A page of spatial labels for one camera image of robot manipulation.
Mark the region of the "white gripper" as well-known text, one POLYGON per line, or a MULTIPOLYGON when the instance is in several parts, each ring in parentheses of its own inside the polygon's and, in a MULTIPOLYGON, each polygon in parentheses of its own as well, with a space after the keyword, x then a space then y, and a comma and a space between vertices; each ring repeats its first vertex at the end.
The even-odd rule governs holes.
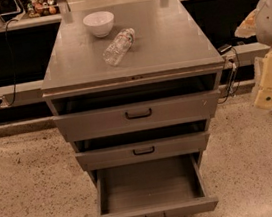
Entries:
MULTIPOLYGON (((249 38, 256 32, 256 12, 253 10, 235 30, 237 38, 249 38)), ((262 110, 272 110, 272 49, 262 58, 254 60, 255 86, 252 88, 253 104, 262 110)))

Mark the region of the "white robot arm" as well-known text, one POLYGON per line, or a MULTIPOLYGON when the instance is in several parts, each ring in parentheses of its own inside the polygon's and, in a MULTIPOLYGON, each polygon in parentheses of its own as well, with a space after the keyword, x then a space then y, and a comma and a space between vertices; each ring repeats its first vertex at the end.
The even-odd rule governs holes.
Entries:
POLYGON ((262 58, 255 58, 255 86, 252 91, 256 108, 272 110, 272 0, 259 0, 235 30, 235 36, 249 38, 256 36, 259 43, 270 47, 262 58))

